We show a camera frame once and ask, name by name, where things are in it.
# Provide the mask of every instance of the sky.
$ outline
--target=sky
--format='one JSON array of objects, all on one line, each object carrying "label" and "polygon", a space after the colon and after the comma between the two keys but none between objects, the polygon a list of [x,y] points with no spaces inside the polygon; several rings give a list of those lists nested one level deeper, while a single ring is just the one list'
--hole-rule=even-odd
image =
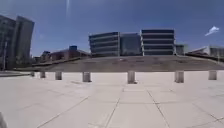
[{"label": "sky", "polygon": [[0,0],[0,15],[35,22],[31,54],[77,45],[89,51],[88,35],[174,29],[176,43],[196,49],[224,45],[223,0]]}]

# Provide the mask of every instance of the concrete bollard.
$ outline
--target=concrete bollard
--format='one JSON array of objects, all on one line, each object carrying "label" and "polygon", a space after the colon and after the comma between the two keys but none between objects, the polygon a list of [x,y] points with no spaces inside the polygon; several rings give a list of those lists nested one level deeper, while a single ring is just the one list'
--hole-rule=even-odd
[{"label": "concrete bollard", "polygon": [[215,70],[209,71],[208,79],[209,80],[217,80],[217,71],[215,71]]},{"label": "concrete bollard", "polygon": [[55,72],[55,80],[62,80],[62,72]]},{"label": "concrete bollard", "polygon": [[83,82],[91,82],[90,72],[83,72],[82,73],[82,81]]},{"label": "concrete bollard", "polygon": [[184,83],[184,71],[176,71],[175,72],[175,82],[176,83]]},{"label": "concrete bollard", "polygon": [[128,72],[128,84],[136,84],[135,82],[135,71]]},{"label": "concrete bollard", "polygon": [[5,122],[1,112],[0,112],[0,128],[7,128],[6,122]]},{"label": "concrete bollard", "polygon": [[41,71],[41,72],[40,72],[40,78],[46,78],[45,71]]},{"label": "concrete bollard", "polygon": [[30,72],[30,76],[35,77],[35,72],[34,71]]}]

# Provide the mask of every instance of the cloud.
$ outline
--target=cloud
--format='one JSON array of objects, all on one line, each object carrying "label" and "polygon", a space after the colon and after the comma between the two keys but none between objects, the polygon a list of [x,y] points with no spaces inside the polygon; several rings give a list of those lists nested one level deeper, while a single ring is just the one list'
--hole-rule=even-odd
[{"label": "cloud", "polygon": [[214,34],[214,33],[217,33],[219,32],[220,28],[216,27],[216,26],[213,26],[208,33],[205,34],[205,36],[209,36],[211,34]]}]

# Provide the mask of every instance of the paved ground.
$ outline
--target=paved ground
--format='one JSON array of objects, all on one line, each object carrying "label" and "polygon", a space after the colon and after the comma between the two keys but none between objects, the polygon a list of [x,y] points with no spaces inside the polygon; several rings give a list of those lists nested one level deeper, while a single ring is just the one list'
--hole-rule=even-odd
[{"label": "paved ground", "polygon": [[185,83],[173,73],[63,74],[55,81],[0,78],[0,111],[9,128],[224,128],[224,72],[209,81],[207,72],[186,72]]}]

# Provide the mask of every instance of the modern building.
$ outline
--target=modern building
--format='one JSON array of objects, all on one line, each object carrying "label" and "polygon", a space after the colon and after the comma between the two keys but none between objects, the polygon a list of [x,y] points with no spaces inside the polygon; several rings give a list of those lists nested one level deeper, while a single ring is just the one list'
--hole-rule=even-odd
[{"label": "modern building", "polygon": [[187,45],[174,44],[174,54],[175,55],[185,55],[186,52],[187,52]]},{"label": "modern building", "polygon": [[93,57],[120,56],[120,33],[110,32],[89,36]]},{"label": "modern building", "polygon": [[0,15],[0,67],[10,69],[16,62],[30,60],[34,22],[18,16],[16,20]]},{"label": "modern building", "polygon": [[140,36],[137,33],[111,32],[89,36],[93,57],[139,56],[141,52]]},{"label": "modern building", "polygon": [[102,33],[89,36],[93,57],[174,55],[174,30],[141,30],[138,33]]},{"label": "modern building", "polygon": [[88,56],[90,56],[89,53],[77,49],[77,46],[69,46],[68,49],[60,51],[55,52],[44,51],[43,54],[40,56],[40,60],[38,63],[66,61],[72,58],[88,57]]},{"label": "modern building", "polygon": [[218,58],[224,58],[224,47],[221,46],[205,46],[196,50],[193,50],[191,52],[188,52],[190,54],[197,54],[197,55],[208,55],[211,57],[218,57]]},{"label": "modern building", "polygon": [[141,56],[141,37],[138,33],[120,34],[120,55]]},{"label": "modern building", "polygon": [[174,30],[141,30],[143,56],[173,55],[174,40]]}]

